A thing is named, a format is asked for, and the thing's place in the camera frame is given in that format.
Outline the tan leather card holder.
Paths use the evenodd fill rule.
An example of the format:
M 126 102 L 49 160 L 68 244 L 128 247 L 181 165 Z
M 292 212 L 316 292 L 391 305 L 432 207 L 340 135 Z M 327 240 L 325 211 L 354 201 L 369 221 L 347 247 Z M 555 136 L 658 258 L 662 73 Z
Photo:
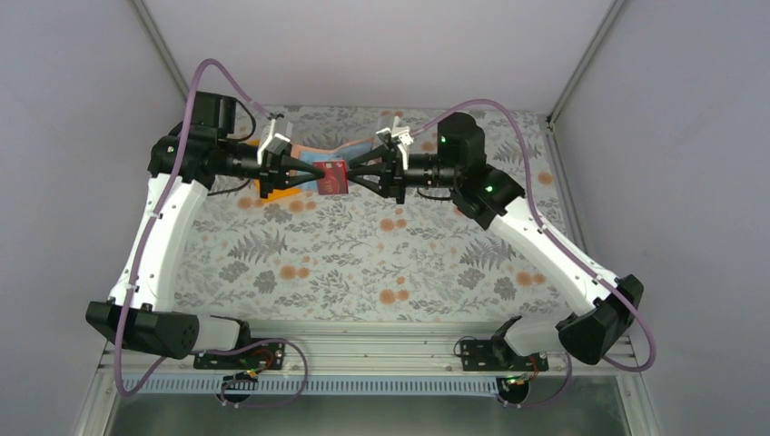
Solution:
M 319 195 L 348 194 L 350 190 L 346 179 L 348 163 L 353 158 L 371 151 L 372 146 L 371 138 L 347 142 L 328 150 L 295 144 L 291 151 L 293 158 L 327 173 L 320 180 L 302 183 L 299 187 L 303 191 Z

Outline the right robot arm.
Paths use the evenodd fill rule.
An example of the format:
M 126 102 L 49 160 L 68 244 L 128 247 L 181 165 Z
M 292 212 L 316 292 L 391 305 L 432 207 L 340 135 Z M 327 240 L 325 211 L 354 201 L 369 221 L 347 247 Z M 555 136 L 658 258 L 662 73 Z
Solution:
M 555 322 L 515 316 L 494 334 L 500 356 L 566 352 L 596 365 L 635 320 L 642 283 L 591 260 L 541 215 L 527 188 L 488 163 L 485 134 L 470 114 L 438 121 L 438 150 L 412 154 L 411 130 L 397 116 L 377 133 L 380 146 L 350 160 L 347 178 L 403 203 L 410 187 L 449 191 L 458 210 L 530 261 L 563 296 L 568 314 Z

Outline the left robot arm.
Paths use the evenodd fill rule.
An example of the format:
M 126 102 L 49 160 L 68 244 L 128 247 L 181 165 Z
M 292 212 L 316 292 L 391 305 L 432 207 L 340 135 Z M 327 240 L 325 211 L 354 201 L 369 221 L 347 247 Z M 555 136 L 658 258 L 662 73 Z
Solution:
M 253 179 L 259 195 L 319 180 L 323 171 L 291 156 L 291 123 L 270 114 L 258 145 L 231 137 L 238 99 L 199 92 L 190 128 L 177 124 L 151 150 L 145 212 L 118 282 L 85 319 L 115 347 L 180 360 L 229 351 L 249 340 L 235 318 L 177 312 L 174 290 L 193 221 L 219 176 Z

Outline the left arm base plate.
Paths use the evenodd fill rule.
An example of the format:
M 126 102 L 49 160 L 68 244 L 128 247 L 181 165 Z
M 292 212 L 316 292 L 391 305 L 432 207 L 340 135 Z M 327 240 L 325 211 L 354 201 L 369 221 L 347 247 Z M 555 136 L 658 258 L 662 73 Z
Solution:
M 278 371 L 282 369 L 286 345 L 270 342 L 234 355 L 197 354 L 193 368 L 196 370 L 229 370 L 244 372 L 251 370 Z

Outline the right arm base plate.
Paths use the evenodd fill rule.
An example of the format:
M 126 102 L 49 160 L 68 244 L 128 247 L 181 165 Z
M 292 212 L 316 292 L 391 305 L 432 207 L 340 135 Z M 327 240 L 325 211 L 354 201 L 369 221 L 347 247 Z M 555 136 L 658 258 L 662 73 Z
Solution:
M 545 354 L 515 354 L 507 345 L 491 340 L 462 339 L 455 347 L 465 372 L 544 372 L 549 369 Z

